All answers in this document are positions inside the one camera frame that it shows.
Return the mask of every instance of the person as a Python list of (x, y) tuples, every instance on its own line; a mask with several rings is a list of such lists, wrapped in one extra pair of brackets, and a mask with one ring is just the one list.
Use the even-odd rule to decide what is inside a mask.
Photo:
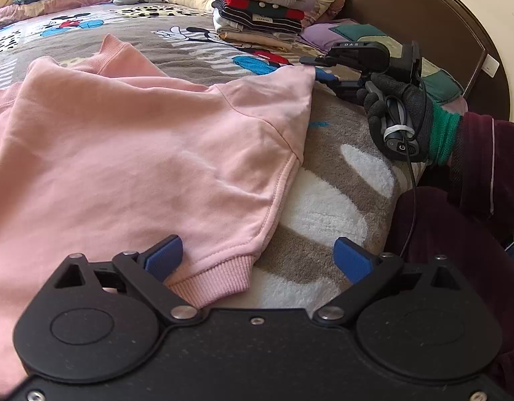
[[(514, 230), (514, 123), (472, 112), (449, 113), (429, 98), (425, 101), (422, 90), (411, 84), (382, 74), (373, 74), (371, 80), (385, 96), (402, 100), (415, 128), (423, 119), (417, 137), (419, 159), (450, 164), (448, 193), (433, 187), (416, 189), (416, 225), (403, 257), (426, 263), (433, 255), (444, 254), (463, 273), (503, 332), (502, 348), (488, 374), (514, 395), (514, 262), (481, 222), (490, 219)], [(393, 159), (381, 135), (386, 105), (366, 90), (358, 96), (374, 143)], [(413, 207), (410, 190), (398, 199), (386, 252), (402, 251)]]

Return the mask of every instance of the black glove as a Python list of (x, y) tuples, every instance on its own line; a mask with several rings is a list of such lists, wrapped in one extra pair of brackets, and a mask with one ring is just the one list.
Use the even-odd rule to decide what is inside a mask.
[[(426, 97), (426, 114), (422, 121), (422, 115), (424, 114), (422, 90), (412, 84), (396, 81), (385, 74), (372, 74), (370, 79), (383, 92), (383, 95), (395, 96), (402, 101), (415, 131), (422, 124), (420, 131), (416, 135), (419, 152), (411, 156), (411, 162), (426, 161), (430, 150), (430, 135), (433, 122), (433, 104), (429, 97)], [(357, 98), (360, 104), (364, 104), (370, 135), (377, 148), (390, 160), (405, 161), (405, 157), (402, 154), (389, 149), (383, 141), (381, 118), (387, 112), (386, 104), (378, 98), (376, 93), (368, 93), (367, 89), (359, 89), (357, 91)]]

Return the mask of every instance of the cartoon print blanket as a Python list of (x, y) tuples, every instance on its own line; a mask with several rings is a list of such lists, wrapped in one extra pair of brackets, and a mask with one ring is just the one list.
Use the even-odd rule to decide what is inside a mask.
[[(299, 64), (301, 55), (318, 54), (301, 43), (280, 53), (224, 42), (209, 14), (181, 6), (83, 7), (1, 29), (0, 89), (22, 80), (40, 56), (60, 65), (91, 56), (108, 33), (130, 42), (169, 76), (204, 85), (268, 73)], [(333, 71), (342, 79), (358, 76), (340, 66)], [(250, 290), (222, 305), (314, 310), (348, 287), (332, 260), (337, 237), (373, 253), (383, 249), (396, 199), (409, 183), (406, 169), (386, 160), (372, 143), (363, 109), (316, 83), (304, 157), (277, 231), (256, 262)], [(113, 254), (122, 250), (119, 243), (113, 247)]]

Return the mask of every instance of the blue gripper pad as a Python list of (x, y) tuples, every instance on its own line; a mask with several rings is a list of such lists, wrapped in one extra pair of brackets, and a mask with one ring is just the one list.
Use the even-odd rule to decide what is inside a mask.
[(144, 269), (159, 282), (164, 282), (183, 259), (183, 240), (178, 235), (169, 236), (160, 247), (146, 257)]
[(345, 237), (335, 241), (333, 261), (351, 283), (357, 283), (374, 269), (377, 257)]

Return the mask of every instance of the gloved hand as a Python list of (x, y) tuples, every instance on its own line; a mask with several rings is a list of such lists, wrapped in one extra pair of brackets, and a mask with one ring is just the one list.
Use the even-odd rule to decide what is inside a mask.
[[(385, 74), (373, 74), (371, 81), (383, 92), (383, 95), (395, 96), (402, 101), (415, 131), (419, 129), (420, 124), (422, 125), (416, 135), (419, 152), (411, 156), (411, 162), (422, 162), (429, 158), (441, 166), (446, 164), (454, 146), (461, 117), (434, 104), (429, 96), (426, 96), (424, 115), (423, 92), (412, 84), (401, 83)], [(381, 118), (387, 112), (386, 104), (378, 98), (376, 93), (368, 93), (367, 89), (359, 89), (357, 98), (360, 104), (364, 104), (370, 135), (377, 148), (391, 160), (405, 161), (405, 156), (392, 151), (383, 142)]]

